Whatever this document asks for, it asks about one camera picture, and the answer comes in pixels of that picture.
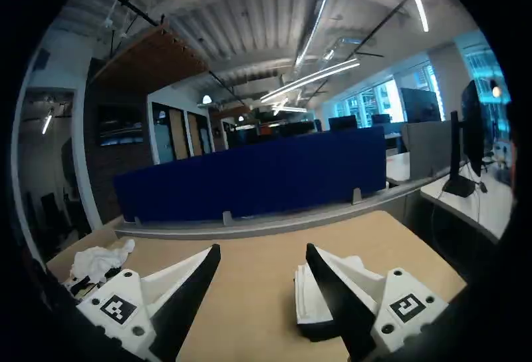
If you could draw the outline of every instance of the gray partition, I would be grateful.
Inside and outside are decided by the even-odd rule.
[[[450,121],[406,124],[402,134],[410,151],[410,180],[433,176],[450,165]]]

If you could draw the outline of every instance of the office desk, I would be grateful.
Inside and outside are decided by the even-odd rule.
[[[444,184],[449,180],[449,175],[436,180],[421,188],[421,195],[434,204],[456,215],[469,225],[483,232],[490,240],[498,241],[508,224],[512,195],[509,186],[502,184],[494,178],[494,166],[488,168],[488,172],[482,171],[479,178],[469,166],[461,168],[460,174],[468,179],[478,182],[482,180],[487,188],[483,193],[477,186],[477,191],[467,198],[455,196],[450,193],[442,193]]]
[[[394,185],[403,184],[410,179],[410,153],[404,152],[386,157],[386,180]]]
[[[122,238],[116,245],[123,244]],[[294,271],[306,244],[340,257],[358,255],[384,274],[403,267],[449,301],[465,283],[436,252],[386,212],[371,212],[318,228],[234,240],[135,238],[125,268],[148,275],[213,243],[221,261],[178,361],[346,361],[338,337],[311,343],[296,328]]]
[[[401,134],[397,133],[397,132],[392,132],[392,133],[388,133],[388,134],[384,135],[384,138],[386,140],[397,139],[397,138],[400,138],[400,137],[401,137]]]

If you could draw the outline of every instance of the door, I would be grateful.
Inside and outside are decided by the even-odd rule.
[[[203,155],[201,149],[200,130],[198,127],[198,120],[195,114],[188,113],[188,126],[190,128],[190,138],[192,140],[192,150],[195,156]]]
[[[185,135],[183,112],[174,108],[170,109],[170,128],[174,139],[174,152],[178,160],[188,158],[187,138]]]

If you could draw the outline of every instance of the computer monitor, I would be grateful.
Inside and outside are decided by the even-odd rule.
[[[392,117],[389,114],[373,114],[371,116],[371,122],[376,124],[389,124],[392,122]]]
[[[409,124],[441,120],[435,92],[401,88],[401,95]]]
[[[468,197],[475,191],[475,182],[460,176],[460,129],[464,139],[464,154],[477,176],[480,176],[484,156],[482,111],[475,81],[469,82],[462,93],[462,115],[464,119],[460,122],[458,112],[451,112],[451,172],[444,192]]]
[[[355,115],[339,116],[338,118],[329,118],[329,126],[331,130],[344,130],[350,128],[358,128]]]

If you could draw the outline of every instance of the crumpled white towel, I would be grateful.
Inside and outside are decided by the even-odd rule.
[[[77,252],[70,273],[82,279],[89,277],[89,283],[105,282],[105,274],[111,268],[119,268],[127,260],[128,254],[135,248],[135,241],[129,239],[124,247],[107,250],[102,247],[92,247]]]

